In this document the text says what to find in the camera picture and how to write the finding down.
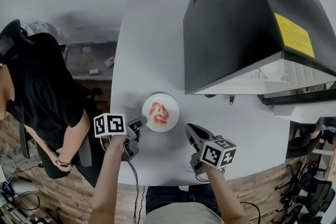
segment cable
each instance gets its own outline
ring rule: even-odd
[[[225,168],[222,168],[220,171],[221,171],[222,174],[224,175],[224,173],[225,173]],[[203,183],[207,183],[207,182],[209,182],[209,180],[207,180],[207,179],[203,179],[203,178],[201,178],[199,175],[195,175],[195,178],[196,178],[199,182],[203,182]]]
[[[261,215],[261,217],[265,217],[265,216],[270,216],[272,214],[276,214],[276,213],[279,213],[283,210],[283,204],[279,205],[277,208],[273,208],[271,210],[269,210],[268,212],[264,213]],[[255,217],[255,218],[251,218],[249,219],[249,221],[252,221],[252,220],[255,220],[257,219],[258,217]]]
[[[26,196],[29,195],[29,194],[35,194],[35,195],[36,195],[36,197],[37,197],[37,202],[38,202],[37,207],[30,208],[30,209],[29,209],[29,208],[22,208],[22,207],[19,207],[19,206],[16,206],[16,207],[19,208],[19,209],[25,210],[25,211],[33,211],[33,210],[36,210],[37,208],[40,207],[40,198],[39,198],[39,196],[38,196],[36,193],[32,193],[32,192],[30,192],[30,191],[26,191],[26,192],[24,192],[24,193],[21,193],[20,195],[18,195],[18,196],[16,196],[16,197],[12,198],[10,201],[7,199],[8,203],[6,203],[5,205],[1,206],[0,208],[4,208],[4,207],[8,206],[8,205],[9,205],[12,201],[14,201],[15,199],[26,197]]]
[[[135,199],[135,205],[134,205],[134,215],[133,215],[133,224],[137,224],[136,222],[136,216],[137,216],[137,213],[136,213],[136,204],[138,203],[138,197],[139,197],[139,182],[138,182],[138,174],[136,173],[136,170],[134,168],[134,166],[131,164],[131,162],[128,162],[128,164],[130,165],[132,171],[133,171],[133,174],[134,174],[134,177],[135,177],[135,186],[136,186],[136,199]]]
[[[100,140],[100,146],[103,148],[103,150],[106,152],[106,148],[103,145],[103,140],[101,139],[101,137],[99,138]]]
[[[7,181],[7,185],[6,185],[5,187],[2,188],[2,190],[4,190],[4,189],[9,185],[9,183],[12,181],[12,179],[13,179],[13,177],[14,177],[14,175],[15,175],[15,172],[16,172],[16,165],[15,165],[15,162],[13,161],[13,159],[12,159],[11,157],[9,157],[8,155],[3,154],[3,153],[0,153],[0,155],[6,156],[6,157],[9,158],[9,159],[13,162],[13,164],[14,164],[14,172],[13,172],[12,177],[10,178],[10,180]]]
[[[256,206],[255,204],[252,204],[252,202],[241,201],[240,203],[241,203],[241,204],[252,205],[252,206],[254,206],[255,208],[257,208],[257,210],[258,210],[258,214],[259,214],[259,217],[258,217],[258,224],[260,224],[260,222],[261,222],[261,213],[260,213],[260,209],[259,209],[259,207]]]
[[[140,218],[141,218],[141,210],[142,210],[142,202],[143,202],[143,195],[145,194],[145,186],[143,186],[143,192],[142,192],[142,199],[141,199],[141,207],[139,211],[139,218],[138,218],[138,224],[140,223]]]
[[[34,207],[34,208],[22,208],[22,207],[20,207],[20,206],[16,206],[17,208],[19,208],[19,209],[21,209],[21,210],[25,210],[25,211],[33,211],[33,210],[36,210],[37,208],[39,208],[40,207],[40,197],[36,194],[36,193],[26,193],[26,194],[24,194],[24,193],[22,193],[21,195],[19,195],[17,198],[23,198],[23,197],[26,197],[26,196],[28,196],[29,194],[34,194],[34,195],[36,195],[36,197],[37,197],[37,202],[38,202],[38,205],[36,206],[36,207]]]
[[[24,172],[24,171],[33,169],[33,168],[35,168],[35,167],[39,167],[39,165],[35,165],[35,166],[31,167],[31,168],[27,168],[27,169],[24,169],[24,170],[22,170],[22,171],[16,171],[15,174],[17,174],[17,173],[22,173],[22,172]]]

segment chair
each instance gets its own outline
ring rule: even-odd
[[[34,42],[27,39],[27,33],[21,28],[20,21],[10,22],[0,33],[0,63],[4,64],[15,58],[20,51]]]
[[[46,44],[46,49],[48,53],[55,52],[55,55],[60,55],[57,61],[60,65],[65,66],[56,39],[48,33],[40,33],[28,37],[24,29],[21,28],[19,20],[14,20],[10,22],[0,33],[0,63],[7,63],[7,61],[17,57],[22,51],[29,49],[29,46],[33,46],[35,43],[39,42],[43,42],[43,44]],[[83,86],[79,86],[79,89],[82,90],[85,95],[88,96],[88,100],[91,101],[89,105],[91,109],[89,112],[87,111],[87,113],[88,115],[91,115],[91,117],[89,118],[93,119],[92,116],[96,116],[97,114],[97,108],[94,102],[94,98],[95,95],[99,94],[99,92],[101,91],[100,89],[94,89],[93,91],[91,91]],[[21,124],[19,127],[19,136],[23,156],[25,158],[30,158],[28,141],[31,140],[32,137],[26,132],[23,124]],[[86,136],[86,138],[84,139],[78,151],[78,154],[81,165],[83,167],[92,165],[91,146],[88,136]]]
[[[297,187],[304,190],[307,195],[293,195],[291,199],[293,202],[304,205],[312,217],[321,211],[321,208],[327,210],[334,198],[334,190],[331,189],[332,182],[318,180],[310,174],[303,175]]]
[[[311,217],[309,214],[303,214],[299,222],[300,224],[320,224],[322,220],[322,216]]]

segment yellow label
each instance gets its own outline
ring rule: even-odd
[[[275,13],[275,17],[278,21],[285,46],[314,58],[314,51],[308,32],[279,14]]]

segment food on plate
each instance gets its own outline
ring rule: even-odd
[[[156,123],[156,124],[167,124],[167,121],[164,121],[162,119],[162,115],[160,115],[160,114],[154,116],[153,122]]]
[[[159,108],[159,112],[160,112],[160,110],[161,110],[161,106],[160,106],[160,104],[157,103],[157,102],[154,102],[154,103],[152,104],[151,111],[149,112],[149,115],[150,115],[150,116],[153,114],[153,112],[155,111],[156,108]]]
[[[162,107],[162,113],[163,113],[163,120],[167,120],[168,119],[168,117],[169,117],[169,114],[168,114],[168,111],[167,111],[167,109],[164,107],[164,105],[161,105],[161,107]]]
[[[161,108],[162,108],[163,115],[156,114],[153,117],[153,122],[156,123],[156,124],[167,124],[166,120],[169,118],[169,114],[168,114],[168,111],[167,111],[167,109],[165,108],[164,105],[160,105],[159,103],[154,102],[152,104],[152,107],[151,107],[151,110],[149,112],[149,115],[151,116],[157,108],[159,109],[158,113],[161,111]]]

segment wristwatch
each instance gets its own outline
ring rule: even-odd
[[[58,159],[58,162],[59,162],[59,166],[64,167],[64,168],[67,168],[70,165],[69,163],[63,163],[63,162],[61,162],[59,159]]]

